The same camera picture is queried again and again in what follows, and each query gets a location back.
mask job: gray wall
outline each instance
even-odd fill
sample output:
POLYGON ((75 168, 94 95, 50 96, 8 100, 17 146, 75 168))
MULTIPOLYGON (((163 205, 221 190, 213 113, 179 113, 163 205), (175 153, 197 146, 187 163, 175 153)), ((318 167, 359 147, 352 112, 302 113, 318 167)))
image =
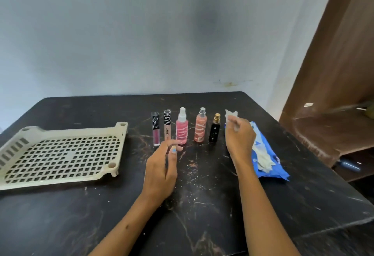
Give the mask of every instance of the gray wall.
POLYGON ((266 109, 276 89, 277 116, 326 3, 0 0, 0 127, 44 97, 118 93, 242 90, 266 109))

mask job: forearm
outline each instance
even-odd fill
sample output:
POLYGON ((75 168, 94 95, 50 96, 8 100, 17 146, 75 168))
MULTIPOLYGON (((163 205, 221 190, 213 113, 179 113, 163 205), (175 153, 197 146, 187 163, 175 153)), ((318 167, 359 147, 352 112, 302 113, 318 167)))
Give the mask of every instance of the forearm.
POLYGON ((237 162, 245 236, 250 256, 300 255, 279 221, 251 165, 237 162))
POLYGON ((152 216, 157 204, 140 195, 123 219, 96 246, 89 256, 126 256, 152 216))

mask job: table top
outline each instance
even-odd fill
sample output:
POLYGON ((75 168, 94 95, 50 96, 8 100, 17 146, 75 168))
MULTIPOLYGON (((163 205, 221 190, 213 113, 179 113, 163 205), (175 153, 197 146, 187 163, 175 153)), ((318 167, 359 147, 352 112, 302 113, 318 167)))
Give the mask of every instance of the table top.
POLYGON ((0 135, 0 146, 26 126, 45 130, 112 127, 129 123, 119 175, 0 192, 2 255, 87 255, 126 214, 141 192, 153 153, 151 112, 187 110, 189 138, 178 157, 171 197, 154 213, 132 255, 226 255, 246 251, 235 168, 224 142, 193 141, 200 107, 208 116, 225 109, 255 121, 278 155, 290 182, 261 178, 291 238, 371 221, 374 207, 323 165, 243 92, 45 98, 0 135))

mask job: shelf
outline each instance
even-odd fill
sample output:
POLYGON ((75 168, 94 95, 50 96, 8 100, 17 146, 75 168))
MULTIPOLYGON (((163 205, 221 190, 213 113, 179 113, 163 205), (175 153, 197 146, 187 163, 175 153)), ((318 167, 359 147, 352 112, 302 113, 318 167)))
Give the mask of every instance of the shelf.
POLYGON ((347 154, 345 157, 354 162, 361 163, 358 164, 358 166, 361 167, 360 172, 354 172, 340 165, 335 166, 334 171, 347 182, 361 179, 374 174, 374 148, 347 154))
POLYGON ((374 119, 355 108, 296 119, 294 127, 303 144, 329 167, 342 155, 374 147, 374 119))

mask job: green object on shelf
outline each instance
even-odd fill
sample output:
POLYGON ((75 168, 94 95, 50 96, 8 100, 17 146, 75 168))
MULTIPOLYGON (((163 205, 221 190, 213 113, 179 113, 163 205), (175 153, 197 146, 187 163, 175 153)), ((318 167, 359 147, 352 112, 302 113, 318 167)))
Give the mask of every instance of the green object on shelf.
POLYGON ((365 115, 368 116, 369 118, 372 118, 374 119, 374 104, 370 105, 366 111, 365 111, 365 115))

